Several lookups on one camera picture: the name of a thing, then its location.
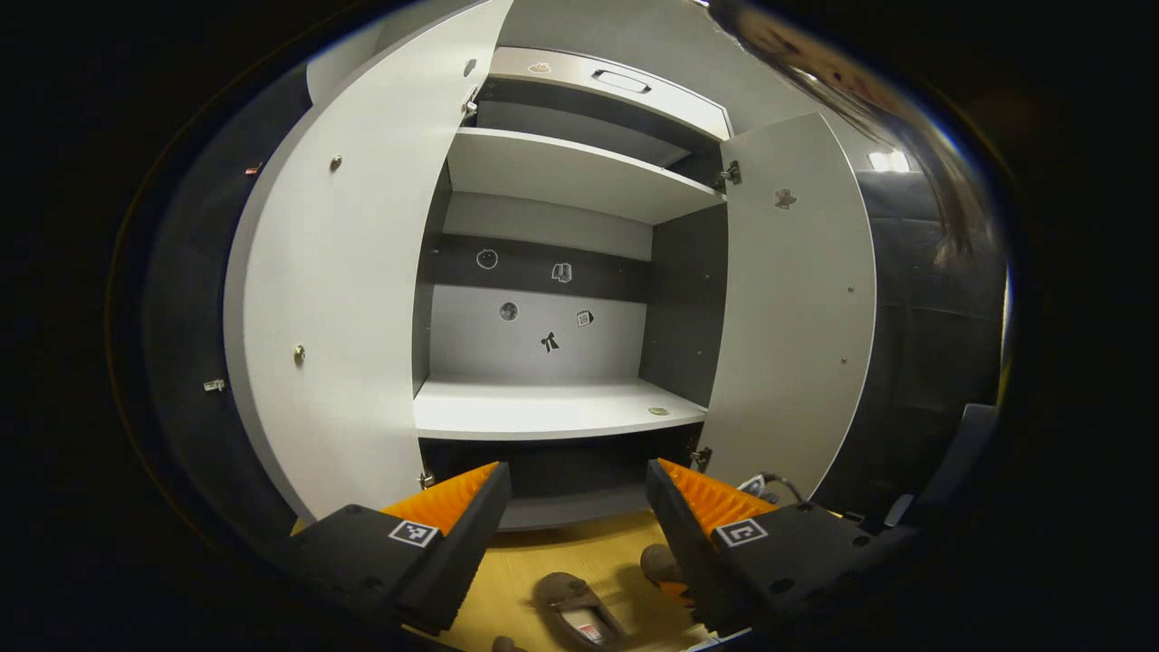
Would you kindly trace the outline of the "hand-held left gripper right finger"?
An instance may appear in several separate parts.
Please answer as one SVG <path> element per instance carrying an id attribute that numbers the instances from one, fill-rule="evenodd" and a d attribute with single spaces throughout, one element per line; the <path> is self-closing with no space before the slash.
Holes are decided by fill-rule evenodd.
<path id="1" fill-rule="evenodd" d="M 796 627 L 861 598 L 911 544 L 911 530 L 836 517 L 812 501 L 774 506 L 655 457 L 646 495 L 694 601 L 719 633 Z"/>

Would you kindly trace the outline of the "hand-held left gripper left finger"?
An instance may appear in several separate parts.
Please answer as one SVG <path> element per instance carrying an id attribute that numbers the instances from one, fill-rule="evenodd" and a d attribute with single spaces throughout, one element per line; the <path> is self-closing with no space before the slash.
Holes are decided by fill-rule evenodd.
<path id="1" fill-rule="evenodd" d="M 348 504 L 287 541 L 287 571 L 362 618 L 447 631 L 511 499 L 491 462 L 372 510 Z"/>

